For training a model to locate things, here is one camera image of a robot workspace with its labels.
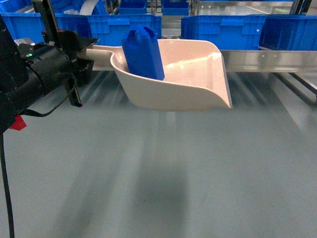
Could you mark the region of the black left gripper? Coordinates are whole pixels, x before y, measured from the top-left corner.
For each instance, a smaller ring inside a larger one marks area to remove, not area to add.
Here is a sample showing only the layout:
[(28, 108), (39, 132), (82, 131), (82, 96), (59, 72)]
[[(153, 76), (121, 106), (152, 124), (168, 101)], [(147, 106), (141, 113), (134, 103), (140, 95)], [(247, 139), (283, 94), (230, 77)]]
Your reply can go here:
[(71, 105), (82, 107), (77, 87), (88, 84), (91, 80), (93, 60), (79, 59), (77, 54), (86, 50), (98, 41), (97, 38), (86, 38), (71, 30), (59, 29), (53, 6), (49, 0), (33, 0), (35, 12), (40, 13), (45, 30), (42, 31), (44, 41), (63, 51), (72, 62), (72, 71), (75, 79), (67, 79), (65, 88)]

